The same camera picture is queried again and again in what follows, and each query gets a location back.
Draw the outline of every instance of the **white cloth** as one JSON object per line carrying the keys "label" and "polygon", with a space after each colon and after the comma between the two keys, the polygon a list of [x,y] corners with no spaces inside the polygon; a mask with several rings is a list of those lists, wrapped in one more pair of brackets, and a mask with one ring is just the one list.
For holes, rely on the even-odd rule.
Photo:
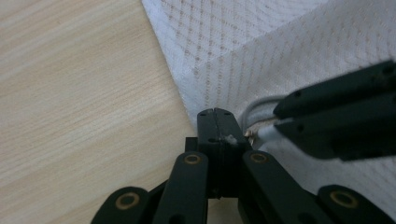
{"label": "white cloth", "polygon": [[[238,117],[258,98],[396,55],[394,0],[143,0],[143,5],[193,125],[204,109],[220,107]],[[331,165],[312,169],[314,161],[304,163],[311,159],[289,151],[278,159],[303,186],[353,186],[396,219],[396,160],[347,166],[337,161],[337,175],[346,174],[340,179],[329,177]]]}

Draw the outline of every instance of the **wooden surface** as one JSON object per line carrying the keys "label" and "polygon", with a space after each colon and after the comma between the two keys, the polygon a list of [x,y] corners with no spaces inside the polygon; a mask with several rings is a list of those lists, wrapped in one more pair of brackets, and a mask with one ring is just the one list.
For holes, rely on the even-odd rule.
{"label": "wooden surface", "polygon": [[[0,223],[89,223],[195,136],[140,1],[3,1]],[[234,200],[208,223],[240,223]]]}

